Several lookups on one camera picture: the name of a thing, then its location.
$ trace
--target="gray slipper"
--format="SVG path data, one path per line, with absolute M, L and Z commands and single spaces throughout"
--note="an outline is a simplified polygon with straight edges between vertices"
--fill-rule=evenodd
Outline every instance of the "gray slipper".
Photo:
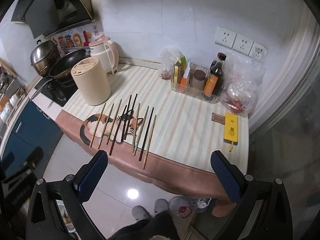
M 151 220 L 151 215 L 149 212 L 142 206 L 135 206 L 132 208 L 132 216 L 135 220 L 140 221 L 144 219 Z
M 159 198 L 155 202 L 154 213 L 159 214 L 169 209 L 169 204 L 164 198 Z

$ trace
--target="cabinet handle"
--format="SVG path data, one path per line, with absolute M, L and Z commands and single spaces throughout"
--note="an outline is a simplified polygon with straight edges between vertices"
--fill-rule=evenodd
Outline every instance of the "cabinet handle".
M 36 108 L 38 109 L 39 112 L 42 112 L 42 110 L 38 106 L 36 106 Z
M 44 117 L 48 120 L 50 120 L 50 116 L 48 116 L 45 112 L 42 113 L 44 115 Z
M 22 125 L 22 122 L 19 123 L 18 128 L 16 129 L 16 133 L 19 132 L 19 129 L 20 129 L 21 125 Z

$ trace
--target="yellow box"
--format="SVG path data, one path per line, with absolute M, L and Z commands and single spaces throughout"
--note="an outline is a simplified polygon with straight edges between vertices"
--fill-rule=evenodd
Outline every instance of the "yellow box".
M 223 141 L 238 145 L 238 116 L 226 113 Z

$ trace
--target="pan handle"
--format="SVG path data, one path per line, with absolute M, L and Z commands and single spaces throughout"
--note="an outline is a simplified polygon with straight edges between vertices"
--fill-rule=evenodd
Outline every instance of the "pan handle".
M 38 90 L 37 90 L 37 91 L 32 95 L 32 97 L 30 98 L 30 101 L 32 101 L 37 95 L 39 95 L 40 92 L 43 90 L 44 86 L 45 86 L 46 84 L 48 84 L 50 81 L 52 81 L 52 80 L 53 80 L 53 78 L 47 80 L 41 87 L 39 87 Z

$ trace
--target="screw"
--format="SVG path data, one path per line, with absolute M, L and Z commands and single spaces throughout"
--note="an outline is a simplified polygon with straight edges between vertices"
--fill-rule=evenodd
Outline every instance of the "screw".
M 73 180 L 73 175 L 72 174 L 69 174 L 66 176 L 66 181 L 71 181 Z
M 38 179 L 38 180 L 37 180 L 37 184 L 38 184 L 38 185 L 42 184 L 42 182 L 43 182 L 43 179 Z
M 247 181 L 253 181 L 253 177 L 249 174 L 245 175 L 244 178 L 247 180 Z
M 276 184 L 281 185 L 282 184 L 282 180 L 281 179 L 276 179 Z

